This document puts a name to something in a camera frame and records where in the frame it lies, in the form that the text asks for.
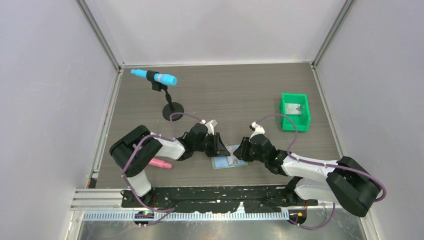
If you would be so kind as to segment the mint green card holder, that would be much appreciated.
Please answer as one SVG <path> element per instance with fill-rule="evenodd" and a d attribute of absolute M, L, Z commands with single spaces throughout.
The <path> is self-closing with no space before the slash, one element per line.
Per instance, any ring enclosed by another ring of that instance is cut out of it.
<path fill-rule="evenodd" d="M 231 153 L 230 156 L 234 156 L 233 153 L 238 147 L 239 147 L 239 144 L 226 146 L 227 150 Z M 228 161 L 227 161 L 227 157 L 228 156 L 212 157 L 211 158 L 212 169 L 213 170 L 220 170 L 220 169 L 227 169 L 227 168 L 244 167 L 244 166 L 248 165 L 248 163 L 246 162 L 246 165 L 243 165 L 243 166 L 229 166 Z"/>

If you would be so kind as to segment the silver VIP card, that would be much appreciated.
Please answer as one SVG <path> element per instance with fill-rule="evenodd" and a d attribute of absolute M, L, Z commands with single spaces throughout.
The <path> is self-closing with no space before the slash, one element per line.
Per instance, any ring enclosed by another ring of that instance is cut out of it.
<path fill-rule="evenodd" d="M 245 166 L 247 163 L 243 160 L 239 160 L 238 158 L 234 156 L 228 156 L 227 157 L 227 163 L 230 167 L 239 167 L 239 166 Z"/>
<path fill-rule="evenodd" d="M 302 105 L 299 103 L 285 103 L 285 115 L 301 115 Z"/>

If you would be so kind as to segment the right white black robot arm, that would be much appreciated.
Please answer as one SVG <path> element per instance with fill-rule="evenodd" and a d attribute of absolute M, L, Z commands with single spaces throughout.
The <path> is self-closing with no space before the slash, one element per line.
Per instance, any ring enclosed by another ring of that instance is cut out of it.
<path fill-rule="evenodd" d="M 234 156 L 259 161 L 275 175 L 291 177 L 284 188 L 291 205 L 302 201 L 333 202 L 357 217 L 365 217 L 374 202 L 385 196 L 382 184 L 353 158 L 324 161 L 277 149 L 264 134 L 244 137 Z"/>

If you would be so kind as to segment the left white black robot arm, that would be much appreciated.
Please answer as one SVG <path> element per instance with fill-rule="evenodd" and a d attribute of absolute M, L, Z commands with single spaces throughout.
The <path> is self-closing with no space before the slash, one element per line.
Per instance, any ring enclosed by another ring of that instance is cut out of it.
<path fill-rule="evenodd" d="M 209 122 L 196 123 L 177 138 L 155 134 L 145 125 L 139 125 L 109 149 L 125 182 L 135 192 L 135 202 L 141 207 L 148 207 L 154 199 L 152 185 L 145 173 L 148 163 L 156 157 L 184 161 L 195 152 L 205 153 L 209 158 L 231 155 L 220 134 L 214 131 L 214 124 Z"/>

